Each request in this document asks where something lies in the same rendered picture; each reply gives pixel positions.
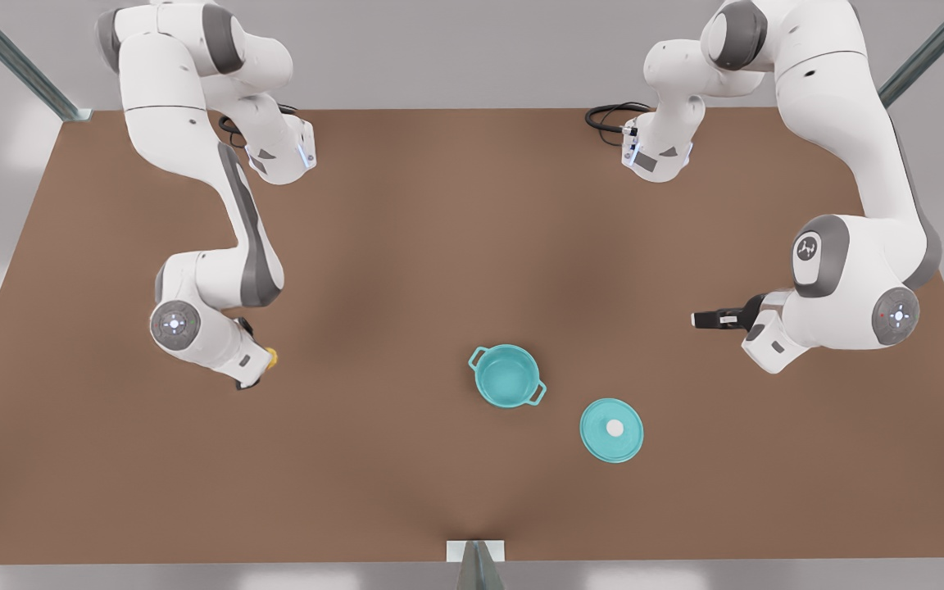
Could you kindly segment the teal lid with white knob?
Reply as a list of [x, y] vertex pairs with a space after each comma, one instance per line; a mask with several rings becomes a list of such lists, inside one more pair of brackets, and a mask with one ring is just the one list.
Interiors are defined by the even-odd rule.
[[600, 461], [619, 464], [641, 451], [645, 430], [640, 415], [625, 401], [601, 398], [588, 404], [579, 422], [582, 444]]

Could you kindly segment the silver frame post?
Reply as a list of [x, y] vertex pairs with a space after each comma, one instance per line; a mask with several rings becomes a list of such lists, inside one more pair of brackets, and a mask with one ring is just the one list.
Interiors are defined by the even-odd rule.
[[502, 540], [449, 540], [446, 562], [460, 563], [456, 590], [505, 590], [496, 564], [505, 561]]
[[944, 21], [878, 89], [882, 105], [885, 108], [891, 107], [943, 55]]
[[63, 122], [87, 122], [93, 117], [93, 111], [76, 107], [54, 83], [50, 82], [50, 79], [16, 47], [2, 29], [0, 29], [0, 62]]

